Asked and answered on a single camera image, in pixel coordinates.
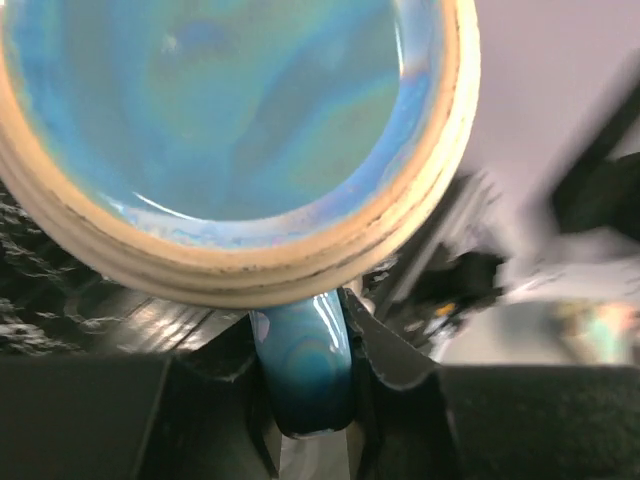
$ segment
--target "black surface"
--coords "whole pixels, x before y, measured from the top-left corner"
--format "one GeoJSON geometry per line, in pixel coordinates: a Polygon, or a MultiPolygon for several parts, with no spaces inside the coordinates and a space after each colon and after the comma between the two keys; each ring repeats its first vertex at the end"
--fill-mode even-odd
{"type": "Polygon", "coordinates": [[[0,358],[3,480],[260,480],[277,430],[245,318],[193,358],[0,358]]]}
{"type": "MultiPolygon", "coordinates": [[[[640,370],[443,367],[340,291],[361,480],[640,478],[640,370]]],[[[260,480],[281,435],[247,317],[185,355],[0,357],[3,480],[260,480]]]]}
{"type": "Polygon", "coordinates": [[[640,370],[449,367],[438,372],[463,478],[640,478],[640,370]]]}
{"type": "Polygon", "coordinates": [[[103,278],[53,242],[0,183],[0,353],[193,350],[242,315],[103,278]]]}

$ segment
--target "iridescent glaze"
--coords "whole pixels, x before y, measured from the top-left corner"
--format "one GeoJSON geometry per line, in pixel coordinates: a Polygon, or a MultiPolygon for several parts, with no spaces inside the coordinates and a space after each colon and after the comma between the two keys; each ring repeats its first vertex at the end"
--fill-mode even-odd
{"type": "Polygon", "coordinates": [[[32,131],[94,202],[201,247],[313,235],[412,154],[436,0],[5,0],[32,131]]]}
{"type": "Polygon", "coordinates": [[[251,322],[280,428],[305,436],[346,427],[351,351],[338,294],[253,311],[251,322]]]}

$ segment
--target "unglazed clay rim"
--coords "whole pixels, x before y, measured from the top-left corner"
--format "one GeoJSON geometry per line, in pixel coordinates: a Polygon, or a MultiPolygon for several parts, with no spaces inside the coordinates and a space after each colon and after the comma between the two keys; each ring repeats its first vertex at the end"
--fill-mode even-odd
{"type": "Polygon", "coordinates": [[[61,246],[131,288],[225,308],[278,305],[330,290],[402,245],[434,209],[462,158],[479,91],[477,18],[473,0],[441,4],[442,77],[416,151],[374,201],[308,239],[221,251],[176,245],[116,219],[89,201],[42,150],[18,106],[2,56],[0,113],[10,114],[0,114],[0,177],[61,246]]]}

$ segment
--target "glossy blue handle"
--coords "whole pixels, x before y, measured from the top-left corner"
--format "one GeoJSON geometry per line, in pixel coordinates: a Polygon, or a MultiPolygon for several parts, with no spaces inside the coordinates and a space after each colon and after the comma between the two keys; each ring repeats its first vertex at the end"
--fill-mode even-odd
{"type": "Polygon", "coordinates": [[[345,428],[353,416],[351,350],[337,292],[250,315],[283,433],[305,437],[345,428]]]}

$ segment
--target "mug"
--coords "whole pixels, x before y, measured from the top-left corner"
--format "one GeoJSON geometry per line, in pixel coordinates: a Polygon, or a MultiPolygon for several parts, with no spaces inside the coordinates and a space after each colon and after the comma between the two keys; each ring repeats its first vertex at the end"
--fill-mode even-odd
{"type": "Polygon", "coordinates": [[[128,287],[251,309],[281,429],[352,418],[335,288],[446,189],[476,109],[473,0],[4,0],[0,177],[128,287]]]}

